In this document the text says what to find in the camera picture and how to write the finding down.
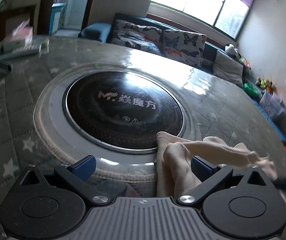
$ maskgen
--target sofa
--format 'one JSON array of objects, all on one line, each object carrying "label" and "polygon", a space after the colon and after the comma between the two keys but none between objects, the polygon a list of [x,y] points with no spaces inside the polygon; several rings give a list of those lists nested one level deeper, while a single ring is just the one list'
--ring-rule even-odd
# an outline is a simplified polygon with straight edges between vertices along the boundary
[{"label": "sofa", "polygon": [[[136,25],[146,25],[146,26],[152,26],[152,27],[156,27],[156,28],[161,29],[162,34],[160,37],[160,43],[162,43],[162,41],[163,41],[164,30],[179,30],[179,29],[174,28],[170,25],[163,24],[163,23],[160,23],[160,22],[157,22],[155,20],[148,19],[148,18],[135,17],[135,16],[129,16],[129,15],[122,14],[122,13],[116,13],[114,16],[112,24],[105,23],[105,22],[94,23],[94,24],[89,25],[86,28],[84,28],[80,32],[78,37],[84,38],[84,39],[89,39],[89,40],[96,40],[96,41],[100,41],[103,43],[111,43],[112,38],[113,38],[113,28],[115,26],[116,20],[124,20],[127,22],[134,23]],[[228,55],[224,50],[220,49],[219,47],[214,46],[208,42],[205,42],[202,65],[201,65],[201,67],[195,67],[195,68],[202,70],[204,72],[213,74],[213,64],[216,61],[217,51],[220,51],[220,52],[224,53],[225,55],[231,57],[230,55]],[[271,127],[275,130],[275,132],[277,133],[280,140],[284,144],[286,144],[286,136],[284,135],[284,133],[270,119],[270,117],[265,113],[263,108],[256,101],[253,100],[253,103],[262,112],[263,116],[267,119],[267,121],[270,123]]]}]

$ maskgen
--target brown door frame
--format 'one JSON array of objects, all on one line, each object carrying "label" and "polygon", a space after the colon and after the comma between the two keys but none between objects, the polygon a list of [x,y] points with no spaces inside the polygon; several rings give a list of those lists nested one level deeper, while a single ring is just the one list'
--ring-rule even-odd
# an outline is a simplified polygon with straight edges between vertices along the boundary
[{"label": "brown door frame", "polygon": [[83,23],[82,23],[82,30],[87,27],[87,23],[89,21],[90,11],[92,7],[93,0],[87,0],[84,17],[83,17]]},{"label": "brown door frame", "polygon": [[54,0],[41,0],[39,5],[37,34],[49,33],[49,22],[51,20],[52,5]]}]

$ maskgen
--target towel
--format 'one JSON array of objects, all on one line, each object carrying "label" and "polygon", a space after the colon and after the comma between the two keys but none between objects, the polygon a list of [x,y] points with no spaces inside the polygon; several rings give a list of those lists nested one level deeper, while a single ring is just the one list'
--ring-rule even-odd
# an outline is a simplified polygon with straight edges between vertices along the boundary
[{"label": "towel", "polygon": [[230,147],[218,137],[209,136],[203,141],[189,141],[166,132],[159,132],[156,138],[158,197],[174,196],[176,199],[201,184],[191,171],[191,159],[195,155],[213,165],[224,163],[239,170],[258,165],[269,178],[277,178],[274,163],[268,157],[259,157],[255,151],[248,150],[244,143]]}]

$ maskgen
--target black glass cooktop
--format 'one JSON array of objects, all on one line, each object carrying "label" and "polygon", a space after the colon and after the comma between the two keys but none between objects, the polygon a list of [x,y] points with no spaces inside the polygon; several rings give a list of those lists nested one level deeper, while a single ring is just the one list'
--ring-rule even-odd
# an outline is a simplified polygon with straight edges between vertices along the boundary
[{"label": "black glass cooktop", "polygon": [[80,78],[67,90],[63,102],[67,118],[97,143],[148,150],[157,147],[159,131],[177,136],[182,130],[183,115],[176,100],[142,76],[99,72]]}]

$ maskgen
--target sofa backrest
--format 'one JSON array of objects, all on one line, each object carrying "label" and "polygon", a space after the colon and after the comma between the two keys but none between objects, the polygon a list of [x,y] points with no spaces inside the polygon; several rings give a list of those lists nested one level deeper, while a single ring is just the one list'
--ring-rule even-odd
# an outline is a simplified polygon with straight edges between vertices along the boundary
[{"label": "sofa backrest", "polygon": [[[111,43],[112,41],[112,38],[113,38],[113,28],[114,28],[114,25],[115,25],[115,20],[124,20],[124,21],[128,21],[128,22],[131,22],[131,23],[134,23],[134,24],[137,24],[137,25],[146,25],[146,26],[153,26],[153,27],[156,27],[156,28],[159,28],[161,29],[162,31],[164,30],[178,30],[177,28],[174,28],[170,25],[167,25],[167,24],[164,24],[164,23],[160,23],[160,22],[157,22],[155,20],[151,20],[151,19],[148,19],[148,18],[142,18],[142,17],[136,17],[136,16],[130,16],[130,15],[127,15],[127,14],[123,14],[123,13],[116,13],[115,16],[114,16],[114,20],[113,20],[113,23],[112,23],[112,28],[111,28],[111,32],[107,38],[107,42],[108,43]],[[160,38],[160,42],[163,41],[163,32],[162,32],[162,35],[161,35],[161,38]],[[226,52],[208,42],[205,42],[205,46],[204,46],[204,52],[203,52],[203,61],[202,61],[202,67],[199,68],[205,72],[208,72],[208,73],[213,73],[212,71],[212,67],[213,67],[213,63],[214,61],[216,60],[216,52],[220,50],[222,51],[223,53],[226,54]]]}]

